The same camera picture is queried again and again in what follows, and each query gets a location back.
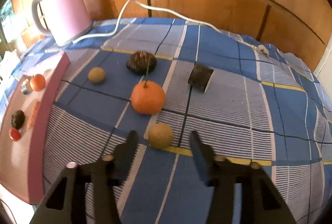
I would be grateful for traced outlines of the tan small round fruit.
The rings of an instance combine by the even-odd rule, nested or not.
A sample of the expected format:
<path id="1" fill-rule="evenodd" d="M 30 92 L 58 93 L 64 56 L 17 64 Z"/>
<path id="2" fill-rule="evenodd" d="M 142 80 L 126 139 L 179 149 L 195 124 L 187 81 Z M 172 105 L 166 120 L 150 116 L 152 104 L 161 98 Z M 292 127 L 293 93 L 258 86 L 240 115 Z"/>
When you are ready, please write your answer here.
<path id="1" fill-rule="evenodd" d="M 149 129 L 148 141 L 151 147 L 163 149 L 171 144 L 173 136 L 173 130 L 168 124 L 158 123 Z"/>

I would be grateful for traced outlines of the small red tomato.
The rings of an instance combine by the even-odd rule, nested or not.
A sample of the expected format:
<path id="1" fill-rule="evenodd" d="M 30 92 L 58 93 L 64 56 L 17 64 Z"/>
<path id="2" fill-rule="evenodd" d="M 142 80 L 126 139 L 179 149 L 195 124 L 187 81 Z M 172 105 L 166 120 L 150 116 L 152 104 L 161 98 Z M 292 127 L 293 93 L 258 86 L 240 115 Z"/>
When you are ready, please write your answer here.
<path id="1" fill-rule="evenodd" d="M 9 136 L 14 142 L 17 142 L 21 139 L 21 134 L 20 134 L 19 130 L 16 128 L 11 128 L 9 130 Z"/>

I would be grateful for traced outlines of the dark brown round fruit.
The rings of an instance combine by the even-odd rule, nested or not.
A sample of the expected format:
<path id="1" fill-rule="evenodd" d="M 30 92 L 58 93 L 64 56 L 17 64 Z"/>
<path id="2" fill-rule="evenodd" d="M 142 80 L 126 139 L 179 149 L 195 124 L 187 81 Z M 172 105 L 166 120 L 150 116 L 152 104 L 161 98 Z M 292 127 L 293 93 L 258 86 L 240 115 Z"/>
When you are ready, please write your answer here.
<path id="1" fill-rule="evenodd" d="M 17 110 L 11 115 L 11 126 L 15 129 L 20 129 L 25 122 L 25 113 L 22 110 Z"/>

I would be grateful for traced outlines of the dark cut fruit piece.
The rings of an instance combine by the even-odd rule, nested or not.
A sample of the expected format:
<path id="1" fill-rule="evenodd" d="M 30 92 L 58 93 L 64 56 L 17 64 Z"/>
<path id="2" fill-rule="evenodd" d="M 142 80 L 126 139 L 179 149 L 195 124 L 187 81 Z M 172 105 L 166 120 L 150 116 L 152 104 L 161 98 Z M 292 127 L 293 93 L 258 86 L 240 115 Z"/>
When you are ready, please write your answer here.
<path id="1" fill-rule="evenodd" d="M 213 73 L 214 69 L 196 63 L 188 78 L 188 84 L 201 92 L 206 92 L 212 80 Z"/>

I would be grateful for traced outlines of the pink rimmed white tray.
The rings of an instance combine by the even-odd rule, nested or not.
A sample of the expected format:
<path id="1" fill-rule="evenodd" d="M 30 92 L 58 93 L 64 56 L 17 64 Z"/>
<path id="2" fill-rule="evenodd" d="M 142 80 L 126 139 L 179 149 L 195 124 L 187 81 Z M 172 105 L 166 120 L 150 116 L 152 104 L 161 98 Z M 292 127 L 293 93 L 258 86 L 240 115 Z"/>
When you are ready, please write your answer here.
<path id="1" fill-rule="evenodd" d="M 38 204 L 43 196 L 43 147 L 48 118 L 56 92 L 70 64 L 65 52 L 59 52 L 24 73 L 9 101 L 1 125 L 1 185 L 28 204 Z M 43 75 L 41 91 L 24 94 L 22 84 L 33 75 Z M 18 131 L 21 138 L 10 138 L 11 116 L 17 110 L 25 114 Z"/>

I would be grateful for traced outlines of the large orange mandarin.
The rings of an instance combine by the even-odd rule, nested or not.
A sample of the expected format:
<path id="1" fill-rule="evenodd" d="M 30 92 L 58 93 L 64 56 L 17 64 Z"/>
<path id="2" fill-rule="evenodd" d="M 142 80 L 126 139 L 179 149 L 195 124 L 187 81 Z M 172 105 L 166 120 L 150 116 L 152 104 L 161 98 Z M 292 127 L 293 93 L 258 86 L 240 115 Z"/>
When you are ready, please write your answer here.
<path id="1" fill-rule="evenodd" d="M 145 80 L 136 84 L 131 93 L 133 109 L 142 115 L 155 115 L 161 111 L 166 96 L 163 88 L 149 80 L 150 60 L 148 61 Z"/>

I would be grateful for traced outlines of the blue plaid tablecloth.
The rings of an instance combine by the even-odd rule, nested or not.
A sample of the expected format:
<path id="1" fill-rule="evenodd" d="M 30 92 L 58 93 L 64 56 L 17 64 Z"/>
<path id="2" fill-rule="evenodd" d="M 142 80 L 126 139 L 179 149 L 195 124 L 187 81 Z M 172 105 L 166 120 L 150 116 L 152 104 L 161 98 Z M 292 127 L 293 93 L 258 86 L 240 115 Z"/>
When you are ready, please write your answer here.
<path id="1" fill-rule="evenodd" d="M 43 190 L 64 166 L 94 162 L 139 134 L 138 156 L 127 182 L 115 188 L 123 223 L 204 223 L 212 189 L 200 181 L 190 152 L 196 130 L 217 154 L 257 161 L 276 185 L 297 223 L 314 223 L 331 198 L 331 99 L 293 54 L 268 44 L 253 50 L 250 36 L 218 33 L 180 19 L 122 21 L 116 36 L 65 47 L 70 66 L 60 81 L 43 151 Z M 131 93 L 145 75 L 126 63 L 137 51 L 157 59 L 149 80 L 166 96 L 161 111 L 142 115 Z M 206 92 L 188 84 L 196 63 L 214 69 Z M 88 80 L 91 68 L 104 82 Z M 171 144 L 155 149 L 149 129 L 166 123 Z"/>

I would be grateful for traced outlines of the dark brown ridged fruit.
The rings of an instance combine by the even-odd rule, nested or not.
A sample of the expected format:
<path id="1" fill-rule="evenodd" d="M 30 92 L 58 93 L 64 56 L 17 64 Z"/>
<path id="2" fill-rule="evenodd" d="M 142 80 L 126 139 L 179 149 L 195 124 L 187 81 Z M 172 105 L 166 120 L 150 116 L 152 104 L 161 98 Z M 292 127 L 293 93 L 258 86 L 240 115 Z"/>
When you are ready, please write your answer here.
<path id="1" fill-rule="evenodd" d="M 129 71 L 136 75 L 146 75 L 154 71 L 157 65 L 156 57 L 147 51 L 137 51 L 126 63 Z"/>

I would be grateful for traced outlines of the pink electric kettle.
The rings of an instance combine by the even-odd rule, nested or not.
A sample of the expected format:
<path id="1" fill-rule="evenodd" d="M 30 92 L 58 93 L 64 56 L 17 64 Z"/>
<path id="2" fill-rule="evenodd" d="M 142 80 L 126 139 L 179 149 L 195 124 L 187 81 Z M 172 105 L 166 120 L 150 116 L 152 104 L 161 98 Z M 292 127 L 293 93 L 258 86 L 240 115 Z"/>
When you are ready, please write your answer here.
<path id="1" fill-rule="evenodd" d="M 37 29 L 65 46 L 92 28 L 83 0 L 33 0 L 32 17 Z"/>

